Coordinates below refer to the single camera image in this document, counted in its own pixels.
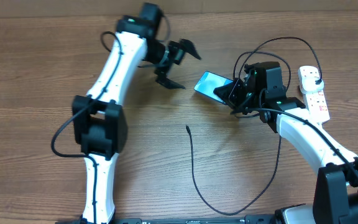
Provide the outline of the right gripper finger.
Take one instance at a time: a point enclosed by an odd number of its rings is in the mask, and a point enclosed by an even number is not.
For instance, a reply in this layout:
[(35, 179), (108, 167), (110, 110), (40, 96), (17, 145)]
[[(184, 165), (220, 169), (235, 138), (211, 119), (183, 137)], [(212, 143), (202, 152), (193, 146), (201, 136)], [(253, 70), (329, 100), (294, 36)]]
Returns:
[(229, 102), (229, 85), (230, 83), (224, 86), (217, 87), (213, 91), (213, 93), (227, 105), (231, 105)]
[(229, 85), (229, 102), (233, 106), (239, 106), (244, 101), (244, 82), (235, 78)]

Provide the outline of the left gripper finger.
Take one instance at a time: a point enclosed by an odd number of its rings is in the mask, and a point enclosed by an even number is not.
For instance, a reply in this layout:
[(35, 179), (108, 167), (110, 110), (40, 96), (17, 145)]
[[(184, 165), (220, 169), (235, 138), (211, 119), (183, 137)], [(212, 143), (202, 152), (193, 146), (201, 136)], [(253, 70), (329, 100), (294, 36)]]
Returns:
[(201, 60), (201, 56), (196, 50), (194, 43), (188, 39), (180, 39), (179, 42), (181, 49), (184, 50), (186, 53), (192, 55), (194, 58)]
[(177, 82), (174, 82), (167, 78), (164, 75), (158, 75), (156, 80), (158, 84), (164, 86), (165, 88), (172, 90), (172, 89), (185, 89), (185, 87)]

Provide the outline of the blue Galaxy smartphone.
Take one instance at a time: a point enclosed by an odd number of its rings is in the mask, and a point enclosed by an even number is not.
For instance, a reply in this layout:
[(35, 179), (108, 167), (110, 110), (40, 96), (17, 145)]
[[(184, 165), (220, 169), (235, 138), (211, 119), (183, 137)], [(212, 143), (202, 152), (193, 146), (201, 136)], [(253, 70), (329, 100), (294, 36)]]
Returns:
[(225, 105), (225, 102), (214, 93), (214, 89), (230, 83), (232, 80), (228, 78), (205, 71), (195, 85), (194, 91)]

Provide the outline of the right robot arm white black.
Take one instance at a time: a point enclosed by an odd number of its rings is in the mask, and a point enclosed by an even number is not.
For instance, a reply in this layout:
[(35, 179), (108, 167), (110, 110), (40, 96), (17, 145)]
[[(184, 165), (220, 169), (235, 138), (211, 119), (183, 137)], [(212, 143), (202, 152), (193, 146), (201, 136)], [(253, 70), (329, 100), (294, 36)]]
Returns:
[(247, 76), (213, 92), (234, 114), (258, 111), (260, 120), (288, 140), (316, 172), (311, 205), (275, 212), (272, 223), (358, 223), (358, 156), (342, 147), (296, 97), (287, 97), (278, 62), (248, 65)]

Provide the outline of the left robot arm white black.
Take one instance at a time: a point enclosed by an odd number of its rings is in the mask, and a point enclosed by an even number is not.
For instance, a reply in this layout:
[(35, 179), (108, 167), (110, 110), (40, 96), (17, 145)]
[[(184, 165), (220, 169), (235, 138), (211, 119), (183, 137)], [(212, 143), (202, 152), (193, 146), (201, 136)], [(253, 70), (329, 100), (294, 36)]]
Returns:
[(145, 61), (154, 68), (156, 82), (167, 89), (183, 85), (168, 78), (174, 64), (185, 54), (200, 59), (193, 42), (187, 39), (163, 44), (157, 39), (164, 18), (161, 8), (144, 3), (138, 16), (124, 16), (112, 33), (115, 40), (100, 76), (85, 96), (72, 103), (75, 141), (81, 147), (86, 164), (86, 205), (80, 223), (112, 223), (114, 172), (119, 154), (127, 141), (124, 115), (127, 89)]

